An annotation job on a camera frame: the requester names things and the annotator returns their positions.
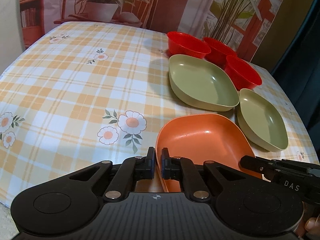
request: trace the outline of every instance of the bowl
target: bowl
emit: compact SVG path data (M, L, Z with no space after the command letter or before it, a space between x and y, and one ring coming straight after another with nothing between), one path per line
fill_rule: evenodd
M168 47L172 55L185 54L192 57L204 58L211 52L204 42L186 33L168 32Z
M231 78L237 90L242 88L253 89L262 84L262 79L258 72L254 70L247 62L235 57L226 57L226 67L224 71Z
M249 89L241 89L239 95L240 104L236 113L245 136L270 152L285 150L288 147L288 135L276 108Z
M226 65L226 57L228 55L237 56L233 49L223 44L221 41L208 37L204 37L203 40L211 49L211 52L207 54L205 58L222 69L224 69Z
M190 106L223 112L239 103L238 92L228 75L216 65L199 58L171 56L169 80L177 97Z
M240 159L252 149L241 130L228 118L219 114L195 114L177 117L162 127L156 141L156 159L161 176L161 150L167 147L170 157L189 158L194 164L203 165L213 160L247 174L262 178L253 171L242 169ZM175 180L161 179L165 192L179 192Z

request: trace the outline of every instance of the red bowl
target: red bowl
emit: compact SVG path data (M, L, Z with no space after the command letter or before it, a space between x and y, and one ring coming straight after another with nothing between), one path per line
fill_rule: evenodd
M224 71L228 74L237 90L242 88L253 89L262 84L262 79L257 71L238 57L227 56Z
M186 33L168 32L168 47L172 55L185 54L192 57L204 58L211 52L210 47L203 41Z
M217 41L216 39L208 37L204 37L203 39L211 49L211 53L207 54L205 58L218 67L224 69L226 65L226 57L228 55L237 56L233 49L223 44L221 41Z

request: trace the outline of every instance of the yellow checkered pattern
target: yellow checkered pattern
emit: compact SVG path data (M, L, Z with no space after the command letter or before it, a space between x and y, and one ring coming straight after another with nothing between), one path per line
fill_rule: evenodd
M15 60L0 77L0 115L8 112L24 121L17 121L18 126L13 122L0 141L0 201L10 206L22 190L92 163L122 163L128 157L146 155L169 120L207 113L187 106L173 94L166 50L163 33L68 22ZM301 152L304 161L318 163L292 104L266 70L255 68L263 79L255 91L279 110L289 136L285 151L269 153L253 146L255 154L298 160ZM111 117L103 118L106 110ZM145 130L127 146L128 133L116 123L126 111L146 120ZM233 110L222 114L235 119ZM98 132L103 127L115 128L118 140L101 143ZM6 141L8 132L15 134L11 146Z

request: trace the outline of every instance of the wall mural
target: wall mural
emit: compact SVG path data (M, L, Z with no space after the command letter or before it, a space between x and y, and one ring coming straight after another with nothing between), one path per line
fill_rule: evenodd
M212 37L250 61L283 0L20 0L26 47L68 21L124 24Z

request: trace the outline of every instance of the green bowl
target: green bowl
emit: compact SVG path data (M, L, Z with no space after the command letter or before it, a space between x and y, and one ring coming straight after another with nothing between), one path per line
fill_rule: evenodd
M190 106L224 112L239 103L239 95L228 75L218 66L187 55L169 59L173 92Z
M288 135L276 108L249 89L241 89L239 96L240 104L236 112L244 135L270 152L285 150L288 147Z

